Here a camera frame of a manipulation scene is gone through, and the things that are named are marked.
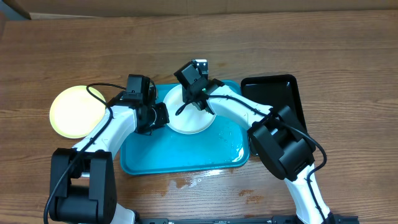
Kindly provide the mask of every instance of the table surface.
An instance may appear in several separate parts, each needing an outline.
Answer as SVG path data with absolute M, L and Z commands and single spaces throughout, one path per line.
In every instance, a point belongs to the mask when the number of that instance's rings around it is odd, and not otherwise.
M 126 85 L 130 73 L 174 83 L 191 58 L 207 58 L 211 77 L 237 82 L 293 74 L 309 133 L 328 154 L 317 172 L 326 204 L 361 223 L 397 222 L 398 11 L 342 11 L 6 22 L 0 223 L 42 223 L 51 155 L 76 143 L 49 122 L 61 91 Z M 118 92 L 99 90 L 106 99 Z M 295 213 L 284 182 L 255 157 L 235 169 L 134 177 L 117 156 L 114 168 L 119 203 L 142 217 Z

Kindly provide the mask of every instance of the wooden table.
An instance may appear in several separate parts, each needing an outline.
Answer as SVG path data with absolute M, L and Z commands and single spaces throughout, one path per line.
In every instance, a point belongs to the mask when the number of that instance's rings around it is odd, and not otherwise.
M 328 154 L 317 172 L 327 205 L 361 223 L 398 222 L 398 11 L 344 11 L 6 22 L 0 223 L 42 223 L 50 157 L 76 143 L 49 122 L 62 90 L 126 85 L 129 73 L 173 83 L 191 58 L 207 58 L 211 77 L 237 82 L 293 74 L 308 130 Z M 118 92 L 99 89 L 107 99 Z M 125 174 L 119 156 L 114 167 L 119 203 L 142 217 L 295 213 L 284 182 L 255 157 L 235 169 L 140 177 Z

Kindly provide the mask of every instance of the cardboard box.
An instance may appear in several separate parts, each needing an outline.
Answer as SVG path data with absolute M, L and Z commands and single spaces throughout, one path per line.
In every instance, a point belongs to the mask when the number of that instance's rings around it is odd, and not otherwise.
M 1 41 L 1 37 L 2 37 L 2 33 L 4 31 L 4 27 L 6 26 L 6 15 L 4 15 L 4 13 L 0 12 L 0 41 Z
M 74 16 L 169 16 L 251 12 L 398 9 L 398 0 L 4 0 L 28 13 Z

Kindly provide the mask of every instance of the cable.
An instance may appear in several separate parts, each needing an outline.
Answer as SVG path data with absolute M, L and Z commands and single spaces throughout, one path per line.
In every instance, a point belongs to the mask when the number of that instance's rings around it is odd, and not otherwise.
M 261 111 L 259 111 L 259 110 L 255 109 L 255 108 L 253 108 L 252 106 L 248 105 L 247 103 L 245 103 L 245 102 L 243 102 L 242 100 L 237 99 L 237 98 L 235 98 L 235 97 L 233 97 L 233 96 L 228 96 L 228 95 L 208 95 L 208 98 L 224 98 L 224 99 L 234 100 L 234 101 L 237 101 L 238 103 L 242 104 L 243 106 L 247 107 L 247 108 L 250 109 L 251 111 L 253 111 L 253 112 L 255 112 L 255 113 L 257 113 L 257 114 L 259 114 L 259 115 L 261 115 L 261 116 L 264 116 L 264 117 L 265 117 L 265 116 L 268 116 L 268 114 L 262 113 Z M 182 106 L 177 110 L 177 112 L 175 113 L 175 115 L 176 115 L 176 116 L 179 115 L 179 114 L 185 109 L 185 107 L 186 107 L 189 103 L 191 103 L 191 102 L 187 101 L 184 105 L 182 105 Z M 326 223 L 326 218 L 325 218 L 325 216 L 324 216 L 323 213 L 322 213 L 322 209 L 321 209 L 321 207 L 320 207 L 319 204 L 318 204 L 317 198 L 315 197 L 315 194 L 314 194 L 313 189 L 312 189 L 312 186 L 311 186 L 311 180 L 310 180 L 310 177 L 311 177 L 311 175 L 312 175 L 313 173 L 315 173 L 316 171 L 320 170 L 323 166 L 325 166 L 325 164 L 326 164 L 326 162 L 327 162 L 327 159 L 328 159 L 327 156 L 326 156 L 326 152 L 325 152 L 325 150 L 322 148 L 322 146 L 321 146 L 318 142 L 316 142 L 316 140 L 314 140 L 313 138 L 311 138 L 309 135 L 307 135 L 307 134 L 301 132 L 300 130 L 298 130 L 298 129 L 296 129 L 296 128 L 293 128 L 293 127 L 289 126 L 288 124 L 284 123 L 283 121 L 281 121 L 281 120 L 279 120 L 279 119 L 275 119 L 275 120 L 278 121 L 282 126 L 285 126 L 286 128 L 290 129 L 291 131 L 295 131 L 295 132 L 301 134 L 303 137 L 305 137 L 306 139 L 308 139 L 309 141 L 311 141 L 312 143 L 314 143 L 314 145 L 316 145 L 316 147 L 317 147 L 317 148 L 319 149 L 319 151 L 321 151 L 321 153 L 322 153 L 323 161 L 322 161 L 322 163 L 321 163 L 319 166 L 317 166 L 316 168 L 314 168 L 313 170 L 311 170 L 311 171 L 308 173 L 308 175 L 307 175 L 307 184 L 308 184 L 308 188 L 310 189 L 310 192 L 311 192 L 311 195 L 312 195 L 312 199 L 313 199 L 313 201 L 315 202 L 315 206 L 317 206 L 317 209 L 318 209 L 320 215 L 322 216 L 323 222 Z
M 326 223 L 326 218 L 325 218 L 325 216 L 324 216 L 323 213 L 322 213 L 322 209 L 321 209 L 321 207 L 320 207 L 319 204 L 318 204 L 318 201 L 317 201 L 317 198 L 315 197 L 315 194 L 313 193 L 312 186 L 311 186 L 311 179 L 310 179 L 310 177 L 311 177 L 311 175 L 312 175 L 313 173 L 315 173 L 316 171 L 320 170 L 323 166 L 325 166 L 326 161 L 328 160 L 328 158 L 327 158 L 327 156 L 326 156 L 326 152 L 325 152 L 325 150 L 322 148 L 322 146 L 321 146 L 318 142 L 316 142 L 316 140 L 314 140 L 313 138 L 311 138 L 311 136 L 309 136 L 309 135 L 307 135 L 307 134 L 301 132 L 300 130 L 298 130 L 298 129 L 296 129 L 296 128 L 291 127 L 290 125 L 288 125 L 288 124 L 286 124 L 286 123 L 284 123 L 284 122 L 282 122 L 282 121 L 280 121 L 280 120 L 278 120 L 278 121 L 279 121 L 279 123 L 280 123 L 282 126 L 285 126 L 286 128 L 290 129 L 291 131 L 295 131 L 295 132 L 301 134 L 303 137 L 305 137 L 306 139 L 308 139 L 309 141 L 311 141 L 312 143 L 314 143 L 314 145 L 316 145 L 317 148 L 319 149 L 319 151 L 321 151 L 321 153 L 322 153 L 323 161 L 322 161 L 322 163 L 321 163 L 319 166 L 317 166 L 316 168 L 314 168 L 313 170 L 311 170 L 311 171 L 308 173 L 308 175 L 307 175 L 307 184 L 308 184 L 308 188 L 310 189 L 310 192 L 311 192 L 313 201 L 315 202 L 315 206 L 317 206 L 317 209 L 318 209 L 318 211 L 320 212 L 320 214 L 321 214 L 321 216 L 322 216 L 323 222 Z
M 92 145 L 95 140 L 101 135 L 101 133 L 106 129 L 106 127 L 108 127 L 108 125 L 110 124 L 110 122 L 113 119 L 113 111 L 111 109 L 111 107 L 109 107 L 105 101 L 103 101 L 101 98 L 97 97 L 96 95 L 94 95 L 91 91 L 90 91 L 90 87 L 91 86 L 97 86 L 97 85 L 102 85 L 102 86 L 113 86 L 116 88 L 120 88 L 122 90 L 125 90 L 126 88 L 123 86 L 119 86 L 119 85 L 115 85 L 115 84 L 110 84 L 110 83 L 93 83 L 93 84 L 89 84 L 86 87 L 87 92 L 93 96 L 94 98 L 96 98 L 97 100 L 99 100 L 101 103 L 103 103 L 105 105 L 105 107 L 109 110 L 109 119 L 106 121 L 106 123 L 104 124 L 104 126 L 94 135 L 94 137 L 92 137 L 90 139 L 90 141 L 77 153 L 77 155 L 75 156 L 75 158 L 72 159 L 72 161 L 69 163 L 68 167 L 65 169 L 65 171 L 63 172 L 63 174 L 61 175 L 61 178 L 58 180 L 57 184 L 55 185 L 54 189 L 52 190 L 52 193 L 50 194 L 49 198 L 47 199 L 47 203 L 45 204 L 45 208 L 44 208 L 44 215 L 43 215 L 43 220 L 45 224 L 49 223 L 49 208 L 50 208 L 50 203 L 51 200 L 54 198 L 54 195 L 57 191 L 57 189 L 59 188 L 61 181 L 65 178 L 65 176 L 68 174 L 69 170 L 76 164 L 76 162 L 80 159 L 80 157 L 83 155 L 83 153 L 89 148 L 90 145 Z
M 237 98 L 235 98 L 235 97 L 233 97 L 233 96 L 228 96 L 228 95 L 208 95 L 207 97 L 208 97 L 208 99 L 209 99 L 209 98 L 224 98 L 224 99 L 234 100 L 234 101 L 237 101 L 238 103 L 242 104 L 243 106 L 249 108 L 251 111 L 253 111 L 253 112 L 255 112 L 255 113 L 257 113 L 257 114 L 259 114 L 259 115 L 261 115 L 261 116 L 267 116 L 267 114 L 265 114 L 265 113 L 263 113 L 263 112 L 261 112 L 261 111 L 255 109 L 255 108 L 253 108 L 252 106 L 248 105 L 247 103 L 245 103 L 245 102 L 241 101 L 240 99 L 237 99 Z M 175 112 L 175 115 L 176 115 L 176 116 L 180 115 L 180 113 L 182 113 L 182 111 L 185 109 L 185 107 L 186 107 L 188 104 L 190 104 L 190 103 L 192 103 L 192 101 L 187 101 L 186 103 L 184 103 L 184 104 Z
M 187 102 L 185 102 L 182 106 L 180 106 L 180 108 L 175 112 L 175 115 L 176 116 L 178 116 L 178 115 L 180 115 L 181 113 L 182 113 L 182 111 L 185 109 L 185 107 L 188 105 L 188 104 L 190 104 L 190 103 L 192 103 L 192 101 L 187 101 Z
M 152 83 L 152 85 L 154 86 L 154 88 L 155 88 L 155 96 L 156 96 L 156 85 L 155 85 L 155 82 L 153 81 L 153 80 L 149 80 L 151 83 Z

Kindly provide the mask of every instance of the black bracket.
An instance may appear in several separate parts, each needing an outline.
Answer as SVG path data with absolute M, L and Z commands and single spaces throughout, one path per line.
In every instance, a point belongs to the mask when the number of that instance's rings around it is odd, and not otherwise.
M 327 224 L 359 224 L 358 217 L 343 217 L 329 213 Z M 215 218 L 169 220 L 167 218 L 138 219 L 136 224 L 303 224 L 295 215 L 277 215 L 271 218 Z
M 195 59 L 192 59 L 174 73 L 178 82 L 182 85 L 182 101 L 184 103 L 190 101 L 195 105 L 197 97 L 207 86 L 208 74 L 207 60 Z
M 295 181 L 297 174 L 313 164 L 315 145 L 301 134 L 281 126 L 276 119 L 307 133 L 294 112 L 285 106 L 277 113 L 271 111 L 269 116 L 254 123 L 248 130 L 249 140 L 261 162 L 274 176 L 280 180 L 288 178 Z
M 166 105 L 155 103 L 157 92 L 150 86 L 150 78 L 143 75 L 129 75 L 126 91 L 115 105 L 128 106 L 137 111 L 138 134 L 152 134 L 169 122 Z
M 53 191 L 70 161 L 77 155 L 75 149 L 58 148 L 51 159 L 50 192 Z M 90 186 L 72 185 L 82 172 L 90 173 Z M 50 217 L 58 222 L 100 223 L 112 222 L 117 204 L 112 154 L 84 152 L 81 161 L 62 179 L 50 204 Z

